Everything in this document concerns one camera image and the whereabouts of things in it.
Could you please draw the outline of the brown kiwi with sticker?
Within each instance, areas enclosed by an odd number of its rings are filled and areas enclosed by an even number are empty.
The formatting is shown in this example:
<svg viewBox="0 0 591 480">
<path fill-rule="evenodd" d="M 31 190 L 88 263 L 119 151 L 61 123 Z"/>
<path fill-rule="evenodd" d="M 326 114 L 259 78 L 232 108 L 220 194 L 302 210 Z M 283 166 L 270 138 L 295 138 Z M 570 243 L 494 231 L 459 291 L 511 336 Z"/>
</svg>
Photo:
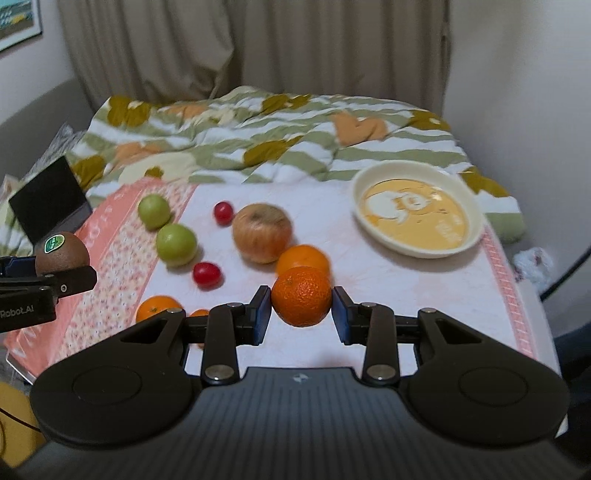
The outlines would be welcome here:
<svg viewBox="0 0 591 480">
<path fill-rule="evenodd" d="M 85 244 L 73 233 L 56 233 L 35 248 L 35 271 L 38 275 L 77 269 L 90 265 Z"/>
</svg>

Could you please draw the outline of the small orange mandarin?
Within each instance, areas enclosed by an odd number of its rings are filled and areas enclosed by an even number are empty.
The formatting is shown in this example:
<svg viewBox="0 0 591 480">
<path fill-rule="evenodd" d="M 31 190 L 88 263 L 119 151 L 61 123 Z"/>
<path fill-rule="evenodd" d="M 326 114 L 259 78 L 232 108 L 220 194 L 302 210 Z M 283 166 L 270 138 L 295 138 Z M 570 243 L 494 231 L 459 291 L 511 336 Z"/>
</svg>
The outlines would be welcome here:
<svg viewBox="0 0 591 480">
<path fill-rule="evenodd" d="M 207 316 L 209 311 L 207 309 L 197 309 L 193 311 L 189 317 L 200 317 L 200 316 Z"/>
</svg>

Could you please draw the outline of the green apple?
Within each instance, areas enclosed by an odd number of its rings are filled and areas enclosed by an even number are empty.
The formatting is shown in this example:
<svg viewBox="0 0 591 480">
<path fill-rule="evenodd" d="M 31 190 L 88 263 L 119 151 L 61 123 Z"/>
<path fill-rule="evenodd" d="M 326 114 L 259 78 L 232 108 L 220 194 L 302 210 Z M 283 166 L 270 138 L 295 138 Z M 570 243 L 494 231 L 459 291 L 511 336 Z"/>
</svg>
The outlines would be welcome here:
<svg viewBox="0 0 591 480">
<path fill-rule="evenodd" d="M 182 224 L 164 225 L 156 234 L 156 254 L 170 268 L 190 263 L 197 255 L 197 247 L 197 236 Z"/>
<path fill-rule="evenodd" d="M 171 209 L 167 200 L 158 194 L 144 196 L 138 203 L 139 219 L 148 231 L 161 228 L 171 218 Z"/>
</svg>

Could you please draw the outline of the red cherry tomato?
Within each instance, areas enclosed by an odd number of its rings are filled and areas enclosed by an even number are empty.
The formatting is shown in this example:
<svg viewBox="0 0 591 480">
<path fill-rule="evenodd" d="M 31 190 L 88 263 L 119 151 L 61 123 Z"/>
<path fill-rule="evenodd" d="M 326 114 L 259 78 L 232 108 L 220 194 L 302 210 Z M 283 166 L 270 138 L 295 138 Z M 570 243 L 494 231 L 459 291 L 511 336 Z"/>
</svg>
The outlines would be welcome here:
<svg viewBox="0 0 591 480">
<path fill-rule="evenodd" d="M 198 262 L 192 268 L 192 278 L 200 289 L 212 289 L 222 281 L 221 269 L 211 262 Z"/>
<path fill-rule="evenodd" d="M 226 201 L 218 202 L 213 208 L 213 217 L 219 226 L 228 226 L 235 216 L 235 209 L 231 203 Z"/>
</svg>

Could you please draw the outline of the large red-yellow apple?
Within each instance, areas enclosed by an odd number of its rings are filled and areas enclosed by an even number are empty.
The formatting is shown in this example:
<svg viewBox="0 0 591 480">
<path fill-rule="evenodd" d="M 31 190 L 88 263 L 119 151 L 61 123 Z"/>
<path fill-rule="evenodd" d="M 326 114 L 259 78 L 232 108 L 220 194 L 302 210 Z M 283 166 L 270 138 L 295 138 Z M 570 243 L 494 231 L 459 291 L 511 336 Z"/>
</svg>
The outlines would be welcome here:
<svg viewBox="0 0 591 480">
<path fill-rule="evenodd" d="M 238 253 L 256 264 L 276 262 L 293 238 L 290 217 L 280 207 L 268 203 L 249 204 L 232 220 L 231 233 Z"/>
</svg>

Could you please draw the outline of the black open laptop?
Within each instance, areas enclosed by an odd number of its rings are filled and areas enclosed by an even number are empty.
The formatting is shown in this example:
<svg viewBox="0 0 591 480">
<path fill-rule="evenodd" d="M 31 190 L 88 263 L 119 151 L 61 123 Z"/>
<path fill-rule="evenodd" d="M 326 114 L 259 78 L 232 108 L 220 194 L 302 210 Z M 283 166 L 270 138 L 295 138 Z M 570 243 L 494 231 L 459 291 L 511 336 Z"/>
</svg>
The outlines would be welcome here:
<svg viewBox="0 0 591 480">
<path fill-rule="evenodd" d="M 64 156 L 18 190 L 9 204 L 33 246 L 56 233 L 75 233 L 92 214 Z"/>
</svg>

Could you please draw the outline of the yellow object at left edge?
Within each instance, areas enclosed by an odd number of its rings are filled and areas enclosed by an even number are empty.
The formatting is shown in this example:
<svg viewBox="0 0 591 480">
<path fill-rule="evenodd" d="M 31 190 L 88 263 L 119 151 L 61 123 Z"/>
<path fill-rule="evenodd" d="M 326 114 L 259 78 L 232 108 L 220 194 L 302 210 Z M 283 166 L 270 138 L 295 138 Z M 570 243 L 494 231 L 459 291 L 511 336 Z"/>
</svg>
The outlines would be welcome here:
<svg viewBox="0 0 591 480">
<path fill-rule="evenodd" d="M 1 459 L 10 467 L 17 467 L 44 446 L 46 440 L 34 430 L 37 422 L 27 395 L 2 382 L 0 404 Z"/>
</svg>

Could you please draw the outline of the white crumpled plastic bag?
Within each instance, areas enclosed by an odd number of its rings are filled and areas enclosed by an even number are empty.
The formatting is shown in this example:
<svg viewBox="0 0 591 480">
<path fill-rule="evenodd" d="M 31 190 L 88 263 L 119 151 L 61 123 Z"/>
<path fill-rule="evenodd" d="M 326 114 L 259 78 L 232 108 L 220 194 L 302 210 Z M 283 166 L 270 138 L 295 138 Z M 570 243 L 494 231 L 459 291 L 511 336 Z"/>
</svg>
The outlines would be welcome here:
<svg viewBox="0 0 591 480">
<path fill-rule="evenodd" d="M 540 247 L 532 247 L 516 253 L 512 264 L 520 280 L 527 279 L 532 284 L 545 284 L 551 280 L 553 261 Z"/>
</svg>

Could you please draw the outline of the pink floral towel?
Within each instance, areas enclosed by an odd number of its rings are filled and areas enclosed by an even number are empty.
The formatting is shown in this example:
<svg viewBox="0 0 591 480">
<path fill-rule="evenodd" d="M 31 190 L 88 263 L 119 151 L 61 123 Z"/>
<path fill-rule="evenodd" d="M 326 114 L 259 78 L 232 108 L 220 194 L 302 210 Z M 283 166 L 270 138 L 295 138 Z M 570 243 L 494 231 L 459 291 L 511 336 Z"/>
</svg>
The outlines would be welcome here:
<svg viewBox="0 0 591 480">
<path fill-rule="evenodd" d="M 169 268 L 138 215 L 163 197 L 177 224 L 197 236 L 192 262 Z M 335 184 L 184 185 L 139 181 L 116 188 L 79 230 L 98 280 L 62 299 L 55 321 L 7 335 L 8 354 L 30 375 L 167 307 L 188 314 L 246 303 L 270 287 L 263 343 L 242 346 L 243 367 L 362 364 L 342 344 L 329 290 L 402 316 L 434 308 L 527 355 L 536 353 L 511 269 L 493 232 L 469 251 L 416 259 L 380 245 L 353 217 Z"/>
</svg>

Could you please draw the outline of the grey sofa backrest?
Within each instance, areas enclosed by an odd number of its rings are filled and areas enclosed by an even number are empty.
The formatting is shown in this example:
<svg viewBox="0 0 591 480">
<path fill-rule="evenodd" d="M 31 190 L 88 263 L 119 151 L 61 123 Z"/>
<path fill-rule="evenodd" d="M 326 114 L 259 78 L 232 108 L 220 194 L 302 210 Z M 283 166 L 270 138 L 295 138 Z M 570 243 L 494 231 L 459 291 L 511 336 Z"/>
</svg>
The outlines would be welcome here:
<svg viewBox="0 0 591 480">
<path fill-rule="evenodd" d="M 1 124 L 1 178 L 24 176 L 49 147 L 59 128 L 88 127 L 94 110 L 76 79 L 58 85 Z"/>
</svg>

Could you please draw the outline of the cream bowl with cartoon print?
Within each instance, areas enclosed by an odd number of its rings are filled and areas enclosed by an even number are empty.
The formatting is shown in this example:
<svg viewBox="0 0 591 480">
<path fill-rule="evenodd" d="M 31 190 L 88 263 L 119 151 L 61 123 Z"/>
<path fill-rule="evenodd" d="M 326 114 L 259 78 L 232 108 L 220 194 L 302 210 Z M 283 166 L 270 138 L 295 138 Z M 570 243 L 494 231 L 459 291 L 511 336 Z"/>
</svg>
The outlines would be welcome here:
<svg viewBox="0 0 591 480">
<path fill-rule="evenodd" d="M 439 259 L 476 246 L 485 217 L 476 196 L 456 174 L 414 161 L 387 161 L 351 181 L 356 222 L 398 253 Z"/>
</svg>

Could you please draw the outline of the green striped floral quilt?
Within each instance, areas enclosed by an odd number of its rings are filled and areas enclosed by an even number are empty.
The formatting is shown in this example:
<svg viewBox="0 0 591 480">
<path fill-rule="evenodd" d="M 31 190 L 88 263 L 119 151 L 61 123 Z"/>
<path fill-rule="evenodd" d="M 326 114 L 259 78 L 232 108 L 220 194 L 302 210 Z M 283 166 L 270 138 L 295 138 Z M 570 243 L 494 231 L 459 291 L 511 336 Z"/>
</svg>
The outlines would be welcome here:
<svg viewBox="0 0 591 480">
<path fill-rule="evenodd" d="M 394 100 L 247 86 L 168 105 L 112 96 L 86 129 L 63 124 L 24 176 L 1 178 L 2 199 L 61 156 L 92 205 L 145 176 L 197 184 L 348 181 L 377 163 L 409 160 L 459 175 L 503 243 L 526 231 L 517 200 L 478 171 L 442 118 Z"/>
</svg>

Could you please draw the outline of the framed wall picture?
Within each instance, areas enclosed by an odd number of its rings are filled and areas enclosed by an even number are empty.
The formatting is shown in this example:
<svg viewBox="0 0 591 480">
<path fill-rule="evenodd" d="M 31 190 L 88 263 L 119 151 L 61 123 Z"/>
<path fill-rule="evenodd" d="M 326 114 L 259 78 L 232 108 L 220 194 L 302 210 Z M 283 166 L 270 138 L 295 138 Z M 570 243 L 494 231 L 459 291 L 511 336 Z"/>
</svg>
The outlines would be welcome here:
<svg viewBox="0 0 591 480">
<path fill-rule="evenodd" d="M 41 34 L 38 0 L 0 1 L 0 52 Z"/>
</svg>

